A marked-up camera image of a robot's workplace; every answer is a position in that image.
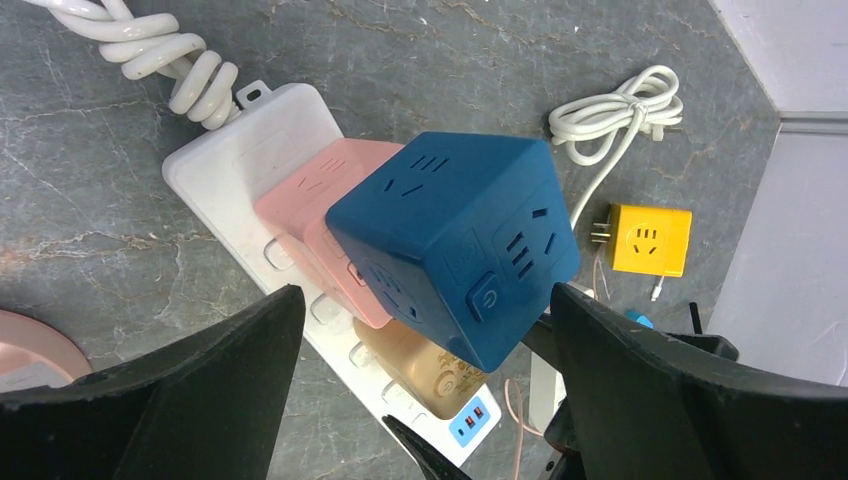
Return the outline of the pink cube socket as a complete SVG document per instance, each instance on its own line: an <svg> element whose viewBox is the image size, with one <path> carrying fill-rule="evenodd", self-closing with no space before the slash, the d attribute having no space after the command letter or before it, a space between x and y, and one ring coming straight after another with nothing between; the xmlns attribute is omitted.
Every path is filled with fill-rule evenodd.
<svg viewBox="0 0 848 480"><path fill-rule="evenodd" d="M325 216L402 148L386 141L338 139L254 204L256 214L303 275L374 329L384 327L392 316L329 231Z"/></svg>

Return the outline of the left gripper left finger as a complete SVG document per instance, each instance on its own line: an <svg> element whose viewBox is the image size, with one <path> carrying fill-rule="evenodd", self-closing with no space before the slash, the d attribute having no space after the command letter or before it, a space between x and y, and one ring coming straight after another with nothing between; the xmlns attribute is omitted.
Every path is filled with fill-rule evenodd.
<svg viewBox="0 0 848 480"><path fill-rule="evenodd" d="M62 388L1 397L5 479L263 479L305 324L289 285Z"/></svg>

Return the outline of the yellow cube socket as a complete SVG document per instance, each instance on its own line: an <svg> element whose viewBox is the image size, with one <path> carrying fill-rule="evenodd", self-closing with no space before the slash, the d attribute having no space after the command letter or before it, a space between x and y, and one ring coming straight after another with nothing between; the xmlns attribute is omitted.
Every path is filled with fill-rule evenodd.
<svg viewBox="0 0 848 480"><path fill-rule="evenodd" d="M693 214L656 206L613 204L590 238L606 249L614 271L680 278L684 274Z"/></svg>

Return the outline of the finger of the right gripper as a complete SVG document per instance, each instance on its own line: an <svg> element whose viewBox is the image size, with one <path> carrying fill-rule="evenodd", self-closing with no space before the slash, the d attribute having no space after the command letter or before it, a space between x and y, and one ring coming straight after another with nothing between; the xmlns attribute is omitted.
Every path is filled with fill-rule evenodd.
<svg viewBox="0 0 848 480"><path fill-rule="evenodd" d="M412 456L427 480L470 480L428 441L394 416L382 418L384 425Z"/></svg>

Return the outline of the light blue plug adapter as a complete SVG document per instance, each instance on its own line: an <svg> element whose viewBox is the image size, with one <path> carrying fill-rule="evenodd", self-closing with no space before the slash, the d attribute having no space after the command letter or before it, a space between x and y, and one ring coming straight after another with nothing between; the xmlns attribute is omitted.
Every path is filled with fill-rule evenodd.
<svg viewBox="0 0 848 480"><path fill-rule="evenodd" d="M630 319L630 320L632 320L632 321L634 321L634 322L636 322L640 325L643 325L647 328L650 328L650 329L654 328L653 322L646 315L644 315L641 312L638 312L636 310L627 310L625 312L625 316L628 319Z"/></svg>

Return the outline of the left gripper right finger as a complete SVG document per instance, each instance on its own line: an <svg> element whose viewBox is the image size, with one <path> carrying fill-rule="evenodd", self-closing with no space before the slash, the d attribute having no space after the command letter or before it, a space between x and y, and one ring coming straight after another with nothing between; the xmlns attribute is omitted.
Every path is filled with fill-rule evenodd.
<svg viewBox="0 0 848 480"><path fill-rule="evenodd" d="M551 320L590 479L843 479L847 391L646 328L566 284Z"/></svg>

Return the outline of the small white power strip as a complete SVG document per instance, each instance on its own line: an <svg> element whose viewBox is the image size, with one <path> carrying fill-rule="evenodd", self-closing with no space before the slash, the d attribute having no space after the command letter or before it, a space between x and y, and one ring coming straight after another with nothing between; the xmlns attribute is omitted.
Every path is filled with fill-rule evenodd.
<svg viewBox="0 0 848 480"><path fill-rule="evenodd" d="M566 396L562 375L551 364L551 360L557 357L551 343L553 334L549 317L550 307L547 307L523 340L531 351L528 431L538 437L544 436L545 429Z"/></svg>

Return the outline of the blue cube socket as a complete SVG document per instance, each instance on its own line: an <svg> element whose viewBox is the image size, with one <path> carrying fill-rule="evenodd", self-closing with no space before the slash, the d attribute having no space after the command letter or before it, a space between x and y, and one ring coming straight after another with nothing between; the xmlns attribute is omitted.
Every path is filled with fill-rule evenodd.
<svg viewBox="0 0 848 480"><path fill-rule="evenodd" d="M541 139L422 133L326 222L394 319L486 373L581 263Z"/></svg>

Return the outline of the tan wooden cube socket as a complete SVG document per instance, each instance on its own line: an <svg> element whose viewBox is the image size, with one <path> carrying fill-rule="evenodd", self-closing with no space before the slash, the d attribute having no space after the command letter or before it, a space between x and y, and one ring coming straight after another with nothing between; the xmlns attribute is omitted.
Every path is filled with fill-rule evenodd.
<svg viewBox="0 0 848 480"><path fill-rule="evenodd" d="M374 329L356 319L353 329L392 380L441 420L457 415L488 379L399 321Z"/></svg>

